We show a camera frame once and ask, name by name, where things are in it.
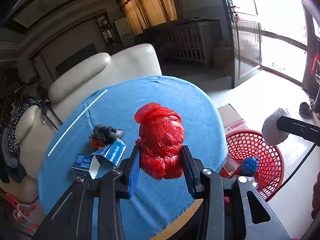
door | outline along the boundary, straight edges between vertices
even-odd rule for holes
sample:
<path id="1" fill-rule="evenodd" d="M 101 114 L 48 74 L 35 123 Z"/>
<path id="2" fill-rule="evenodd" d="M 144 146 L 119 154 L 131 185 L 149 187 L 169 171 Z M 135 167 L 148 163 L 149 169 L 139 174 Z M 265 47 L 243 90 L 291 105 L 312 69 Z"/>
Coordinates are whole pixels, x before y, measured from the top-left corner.
<path id="1" fill-rule="evenodd" d="M 235 58 L 232 87 L 236 87 L 259 72 L 260 23 L 254 0 L 225 0 L 224 6 L 231 23 L 231 47 L 233 43 Z"/>

white plastic wrapped object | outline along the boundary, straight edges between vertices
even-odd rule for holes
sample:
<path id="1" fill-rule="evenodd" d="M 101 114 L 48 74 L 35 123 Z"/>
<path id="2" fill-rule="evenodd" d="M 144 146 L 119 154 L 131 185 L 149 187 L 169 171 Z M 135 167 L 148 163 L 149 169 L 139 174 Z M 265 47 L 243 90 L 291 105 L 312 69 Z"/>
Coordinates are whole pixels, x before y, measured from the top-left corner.
<path id="1" fill-rule="evenodd" d="M 277 127 L 277 121 L 281 116 L 290 117 L 288 109 L 278 108 L 264 121 L 262 135 L 265 141 L 271 146 L 276 146 L 277 144 L 282 143 L 289 135 L 289 133 L 280 131 Z"/>

gray sock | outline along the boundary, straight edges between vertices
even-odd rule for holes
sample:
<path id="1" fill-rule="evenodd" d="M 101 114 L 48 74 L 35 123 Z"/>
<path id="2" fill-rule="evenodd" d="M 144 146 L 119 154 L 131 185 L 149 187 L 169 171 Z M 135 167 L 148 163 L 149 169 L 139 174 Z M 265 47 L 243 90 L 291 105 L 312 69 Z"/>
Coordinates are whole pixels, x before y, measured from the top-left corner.
<path id="1" fill-rule="evenodd" d="M 2 153 L 5 164 L 11 168 L 16 168 L 18 165 L 18 160 L 8 149 L 8 128 L 5 128 L 2 134 Z"/>

white stick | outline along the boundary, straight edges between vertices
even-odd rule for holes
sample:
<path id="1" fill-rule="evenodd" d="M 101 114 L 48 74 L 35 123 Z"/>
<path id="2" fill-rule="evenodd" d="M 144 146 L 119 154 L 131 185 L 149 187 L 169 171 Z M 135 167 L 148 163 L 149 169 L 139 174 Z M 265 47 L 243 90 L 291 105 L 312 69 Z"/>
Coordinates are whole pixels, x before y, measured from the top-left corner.
<path id="1" fill-rule="evenodd" d="M 89 109 L 90 106 L 92 106 L 105 92 L 107 92 L 108 89 L 104 90 L 86 109 L 84 109 L 84 111 L 73 121 L 73 123 L 68 127 L 68 129 L 62 134 L 62 136 L 60 137 L 60 139 L 56 142 L 56 144 L 52 147 L 51 151 L 48 154 L 48 157 L 50 156 L 50 154 L 53 152 L 53 150 L 55 149 L 55 147 L 58 145 L 58 143 L 61 141 L 61 139 L 66 135 L 66 133 L 70 130 L 70 128 L 75 124 L 76 121 L 78 121 L 78 119 L 85 113 L 85 111 L 87 111 Z"/>

silver screw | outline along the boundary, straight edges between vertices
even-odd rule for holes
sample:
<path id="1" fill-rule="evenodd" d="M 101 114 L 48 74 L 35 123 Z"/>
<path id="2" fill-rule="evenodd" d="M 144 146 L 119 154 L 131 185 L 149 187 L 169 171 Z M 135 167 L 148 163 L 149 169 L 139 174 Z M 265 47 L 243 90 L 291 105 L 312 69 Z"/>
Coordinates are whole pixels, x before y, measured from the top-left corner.
<path id="1" fill-rule="evenodd" d="M 82 183 L 84 181 L 84 176 L 76 176 L 76 183 Z"/>
<path id="2" fill-rule="evenodd" d="M 114 175 L 119 175 L 119 174 L 121 174 L 122 171 L 120 169 L 113 169 L 111 172 Z"/>
<path id="3" fill-rule="evenodd" d="M 248 181 L 247 178 L 244 177 L 244 176 L 240 176 L 240 177 L 238 178 L 238 180 L 239 180 L 239 182 L 241 182 L 241 183 L 246 183 L 246 182 Z"/>
<path id="4" fill-rule="evenodd" d="M 210 175 L 212 173 L 212 170 L 208 169 L 208 168 L 205 168 L 202 170 L 202 173 L 205 174 L 205 175 Z"/>

